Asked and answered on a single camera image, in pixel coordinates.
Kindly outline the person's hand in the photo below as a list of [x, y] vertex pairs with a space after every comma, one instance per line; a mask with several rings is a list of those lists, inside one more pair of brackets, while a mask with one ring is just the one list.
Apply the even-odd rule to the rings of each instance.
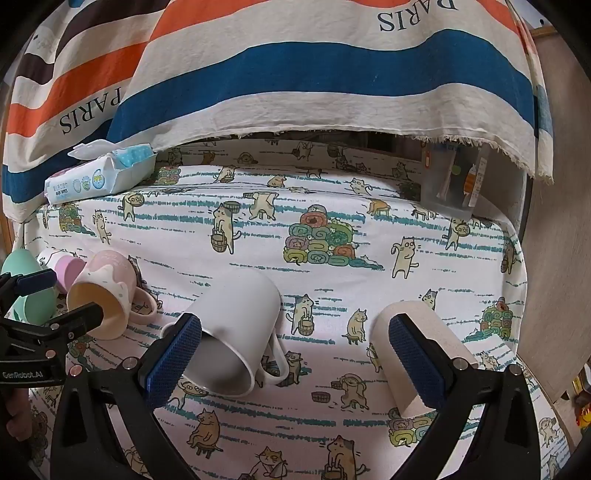
[[10, 419], [6, 423], [9, 435], [19, 442], [29, 439], [32, 435], [29, 390], [14, 390], [6, 400], [6, 410], [10, 415]]

